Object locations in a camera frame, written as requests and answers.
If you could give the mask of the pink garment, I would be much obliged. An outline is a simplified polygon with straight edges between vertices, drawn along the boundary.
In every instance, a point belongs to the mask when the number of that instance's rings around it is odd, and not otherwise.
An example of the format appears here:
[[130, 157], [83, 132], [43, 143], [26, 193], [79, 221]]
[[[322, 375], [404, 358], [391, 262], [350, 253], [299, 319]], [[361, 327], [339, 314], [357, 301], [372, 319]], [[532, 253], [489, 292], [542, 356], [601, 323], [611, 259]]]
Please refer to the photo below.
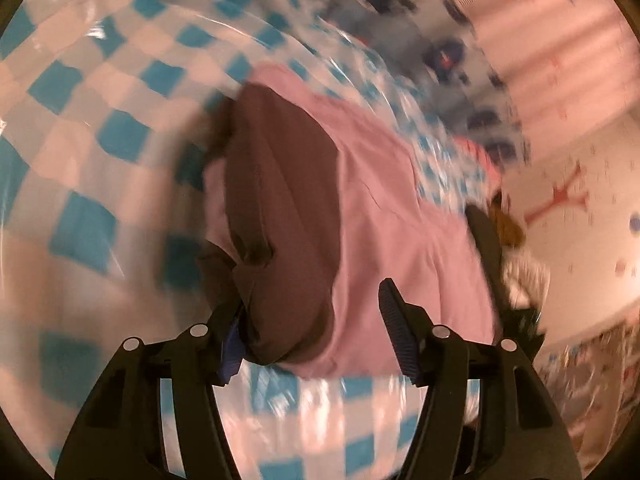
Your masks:
[[250, 362], [301, 378], [398, 373], [385, 280], [434, 323], [494, 341], [465, 218], [419, 195], [409, 145], [367, 110], [262, 64], [217, 108], [203, 182], [204, 294], [241, 307]]

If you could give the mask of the black garment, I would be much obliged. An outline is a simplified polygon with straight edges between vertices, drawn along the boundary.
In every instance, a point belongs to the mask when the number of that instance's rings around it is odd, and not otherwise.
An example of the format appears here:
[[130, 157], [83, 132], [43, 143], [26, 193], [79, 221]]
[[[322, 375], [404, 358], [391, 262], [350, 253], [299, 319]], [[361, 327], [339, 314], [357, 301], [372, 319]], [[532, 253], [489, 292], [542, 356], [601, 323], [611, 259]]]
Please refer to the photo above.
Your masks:
[[540, 309], [529, 301], [524, 308], [512, 304], [503, 281], [503, 251], [498, 231], [488, 214], [476, 205], [465, 206], [465, 218], [475, 242], [485, 273], [499, 323], [499, 336], [514, 340], [530, 362], [536, 358], [544, 344], [546, 333], [538, 332]]

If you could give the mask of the white quilted jacket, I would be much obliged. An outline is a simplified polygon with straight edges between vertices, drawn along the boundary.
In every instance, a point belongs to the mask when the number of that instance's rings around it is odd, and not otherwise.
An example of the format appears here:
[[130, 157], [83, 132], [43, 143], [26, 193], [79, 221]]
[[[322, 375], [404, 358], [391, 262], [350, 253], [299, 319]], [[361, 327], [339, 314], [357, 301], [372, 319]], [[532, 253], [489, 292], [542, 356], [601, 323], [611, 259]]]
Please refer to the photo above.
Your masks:
[[506, 249], [502, 280], [514, 309], [540, 309], [548, 298], [551, 272], [526, 247]]

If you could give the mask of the brown fur collar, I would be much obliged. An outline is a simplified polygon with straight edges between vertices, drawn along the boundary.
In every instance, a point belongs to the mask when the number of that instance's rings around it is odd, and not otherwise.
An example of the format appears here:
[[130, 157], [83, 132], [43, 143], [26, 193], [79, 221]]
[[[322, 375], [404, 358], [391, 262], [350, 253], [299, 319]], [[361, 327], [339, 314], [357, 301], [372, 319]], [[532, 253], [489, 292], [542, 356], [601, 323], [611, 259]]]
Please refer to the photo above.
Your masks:
[[502, 208], [502, 191], [498, 190], [488, 205], [488, 217], [496, 228], [502, 247], [519, 248], [525, 244], [523, 228]]

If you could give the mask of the pink folded cloth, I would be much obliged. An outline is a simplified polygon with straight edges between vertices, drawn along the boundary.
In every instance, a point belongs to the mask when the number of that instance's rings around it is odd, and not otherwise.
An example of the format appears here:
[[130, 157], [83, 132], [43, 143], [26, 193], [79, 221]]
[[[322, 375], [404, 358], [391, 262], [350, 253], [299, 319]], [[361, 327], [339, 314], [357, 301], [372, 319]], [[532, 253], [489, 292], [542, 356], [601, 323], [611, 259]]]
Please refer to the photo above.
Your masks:
[[454, 142], [456, 142], [457, 146], [461, 148], [462, 151], [474, 158], [485, 170], [488, 185], [491, 188], [498, 188], [502, 182], [502, 173], [491, 160], [488, 151], [486, 151], [480, 144], [469, 139], [462, 138], [461, 136], [455, 136]]

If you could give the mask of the blue white checkered bedsheet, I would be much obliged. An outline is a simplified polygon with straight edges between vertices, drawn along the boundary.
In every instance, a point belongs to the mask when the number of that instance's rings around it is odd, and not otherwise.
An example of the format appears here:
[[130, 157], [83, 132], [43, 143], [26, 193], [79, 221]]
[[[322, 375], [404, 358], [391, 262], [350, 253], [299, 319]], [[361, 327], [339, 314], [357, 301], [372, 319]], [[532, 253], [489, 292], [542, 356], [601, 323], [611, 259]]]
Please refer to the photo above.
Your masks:
[[46, 471], [128, 337], [205, 321], [195, 263], [214, 107], [277, 62], [372, 110], [418, 190], [487, 194], [419, 93], [320, 20], [323, 0], [24, 0], [1, 38], [1, 406]]

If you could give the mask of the grey patterned pillow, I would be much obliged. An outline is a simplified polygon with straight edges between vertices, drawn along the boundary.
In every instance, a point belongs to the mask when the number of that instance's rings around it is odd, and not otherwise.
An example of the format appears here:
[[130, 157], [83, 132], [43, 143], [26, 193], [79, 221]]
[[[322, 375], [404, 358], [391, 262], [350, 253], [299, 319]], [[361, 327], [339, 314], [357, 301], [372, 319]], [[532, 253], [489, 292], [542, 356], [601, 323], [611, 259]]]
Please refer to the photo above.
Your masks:
[[374, 51], [451, 133], [480, 144], [501, 169], [530, 161], [506, 83], [456, 0], [326, 0], [323, 18]]

